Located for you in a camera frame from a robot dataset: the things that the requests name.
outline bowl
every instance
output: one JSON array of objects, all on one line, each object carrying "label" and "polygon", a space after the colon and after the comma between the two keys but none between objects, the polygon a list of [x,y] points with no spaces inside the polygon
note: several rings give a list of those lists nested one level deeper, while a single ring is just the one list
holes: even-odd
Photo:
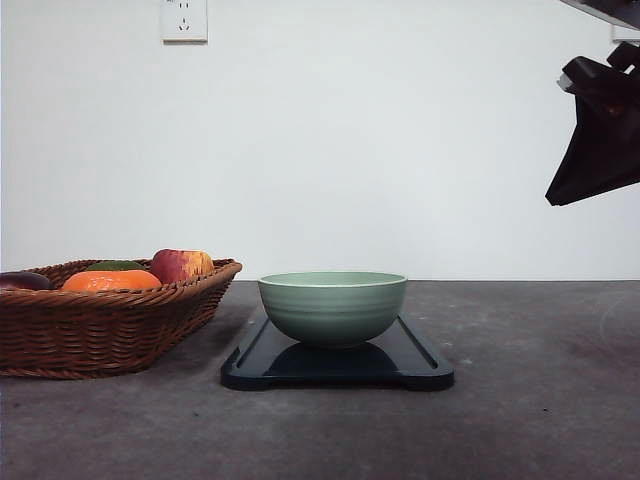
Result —
[{"label": "bowl", "polygon": [[305,344],[345,348],[377,337],[395,321],[407,278],[376,272],[299,272],[258,280],[273,325]]}]

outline wicker basket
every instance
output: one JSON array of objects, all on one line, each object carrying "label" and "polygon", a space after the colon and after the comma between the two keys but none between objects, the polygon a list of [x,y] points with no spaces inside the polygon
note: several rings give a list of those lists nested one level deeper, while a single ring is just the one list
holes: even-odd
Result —
[{"label": "wicker basket", "polygon": [[[99,260],[79,260],[29,271],[60,287]],[[147,266],[149,260],[136,260]],[[160,355],[213,316],[242,269],[215,260],[208,275],[147,290],[0,293],[0,375],[59,379],[100,378],[148,368]]]}]

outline orange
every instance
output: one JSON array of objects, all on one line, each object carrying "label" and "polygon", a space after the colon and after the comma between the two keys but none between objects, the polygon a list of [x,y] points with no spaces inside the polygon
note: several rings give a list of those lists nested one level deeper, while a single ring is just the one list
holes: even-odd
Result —
[{"label": "orange", "polygon": [[100,271],[93,270],[71,275],[61,290],[97,292],[127,288],[140,290],[161,285],[157,277],[144,270]]}]

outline gray countertop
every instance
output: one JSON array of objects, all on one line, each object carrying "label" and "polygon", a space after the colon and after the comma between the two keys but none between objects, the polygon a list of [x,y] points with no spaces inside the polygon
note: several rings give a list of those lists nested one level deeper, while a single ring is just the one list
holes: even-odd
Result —
[{"label": "gray countertop", "polygon": [[640,282],[410,282],[404,310],[456,374],[428,393],[229,390],[257,308],[234,282],[138,374],[0,380],[1,478],[640,477]]}]

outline wall socket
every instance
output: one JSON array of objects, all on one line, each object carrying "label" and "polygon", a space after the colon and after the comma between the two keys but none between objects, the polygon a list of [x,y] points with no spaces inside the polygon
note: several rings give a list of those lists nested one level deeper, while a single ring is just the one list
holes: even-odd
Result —
[{"label": "wall socket", "polygon": [[207,0],[162,0],[161,18],[165,42],[208,40]]}]

